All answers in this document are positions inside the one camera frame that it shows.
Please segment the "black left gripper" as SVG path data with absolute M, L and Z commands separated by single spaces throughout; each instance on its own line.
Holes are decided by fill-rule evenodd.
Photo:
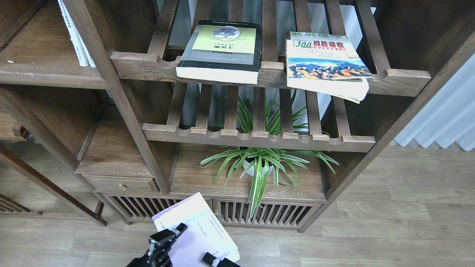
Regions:
M 151 235 L 149 250 L 142 257 L 134 258 L 127 267 L 172 267 L 173 264 L 168 256 L 172 244 L 165 242 L 177 239 L 187 228 L 186 224 L 180 223 L 175 228 L 164 229 Z

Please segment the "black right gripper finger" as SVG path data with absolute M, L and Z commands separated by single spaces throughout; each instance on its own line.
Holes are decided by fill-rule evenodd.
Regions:
M 238 264 L 232 262 L 226 257 L 220 260 L 218 257 L 215 257 L 208 252 L 203 256 L 201 261 L 208 267 L 240 267 Z

